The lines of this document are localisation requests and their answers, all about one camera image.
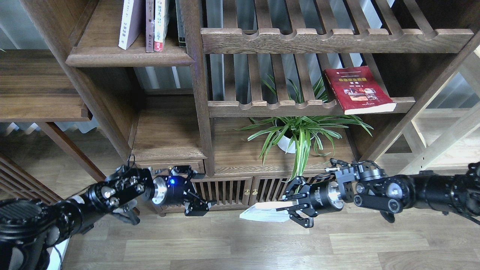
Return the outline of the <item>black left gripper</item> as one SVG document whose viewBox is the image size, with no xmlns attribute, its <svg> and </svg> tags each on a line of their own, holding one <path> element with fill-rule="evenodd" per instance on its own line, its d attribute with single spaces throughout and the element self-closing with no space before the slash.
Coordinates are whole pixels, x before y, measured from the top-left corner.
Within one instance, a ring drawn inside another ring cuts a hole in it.
<svg viewBox="0 0 480 270">
<path fill-rule="evenodd" d="M 185 216 L 203 216 L 217 201 L 205 201 L 199 197 L 191 179 L 203 179 L 205 176 L 190 165 L 173 166 L 169 176 L 159 175 L 153 179 L 154 194 L 151 201 L 158 206 L 184 204 Z"/>
</svg>

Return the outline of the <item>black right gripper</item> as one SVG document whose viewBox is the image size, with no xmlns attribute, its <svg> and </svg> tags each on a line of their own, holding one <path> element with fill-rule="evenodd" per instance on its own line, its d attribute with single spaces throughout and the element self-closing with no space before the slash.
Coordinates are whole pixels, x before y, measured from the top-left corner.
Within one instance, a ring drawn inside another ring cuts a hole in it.
<svg viewBox="0 0 480 270">
<path fill-rule="evenodd" d="M 297 224 L 311 228 L 313 217 L 323 213 L 339 212 L 344 207 L 338 183 L 335 181 L 319 182 L 314 177 L 295 176 L 287 183 L 281 201 L 307 201 L 308 204 L 298 204 L 276 208 L 276 211 L 286 210 L 289 218 Z M 302 217 L 297 210 L 304 210 L 307 217 Z"/>
</svg>

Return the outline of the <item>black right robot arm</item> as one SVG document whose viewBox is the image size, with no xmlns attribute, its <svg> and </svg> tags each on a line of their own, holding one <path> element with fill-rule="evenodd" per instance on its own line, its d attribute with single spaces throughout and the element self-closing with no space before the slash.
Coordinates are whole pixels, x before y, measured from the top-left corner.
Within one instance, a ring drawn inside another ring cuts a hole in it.
<svg viewBox="0 0 480 270">
<path fill-rule="evenodd" d="M 330 160 L 331 167 L 307 183 L 302 176 L 290 181 L 283 201 L 293 201 L 286 210 L 291 220 L 311 228 L 313 218 L 323 213 L 339 212 L 346 203 L 378 210 L 389 223 L 395 214 L 415 207 L 454 213 L 476 224 L 479 220 L 479 163 L 470 163 L 468 171 L 457 175 L 438 175 L 431 170 L 415 175 L 388 176 L 370 160 L 348 163 Z"/>
</svg>

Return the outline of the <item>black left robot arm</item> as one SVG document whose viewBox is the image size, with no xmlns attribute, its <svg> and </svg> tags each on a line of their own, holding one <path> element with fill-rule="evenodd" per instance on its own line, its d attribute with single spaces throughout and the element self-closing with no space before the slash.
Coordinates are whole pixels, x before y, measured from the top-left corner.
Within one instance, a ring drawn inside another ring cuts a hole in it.
<svg viewBox="0 0 480 270">
<path fill-rule="evenodd" d="M 216 201 L 201 198 L 191 182 L 197 171 L 189 165 L 159 171 L 120 166 L 105 181 L 94 183 L 80 195 L 53 205 L 34 199 L 6 199 L 0 204 L 2 270 L 45 270 L 48 248 L 74 234 L 85 234 L 107 214 L 138 224 L 130 203 L 141 196 L 156 205 L 185 205 L 186 216 L 203 216 Z"/>
</svg>

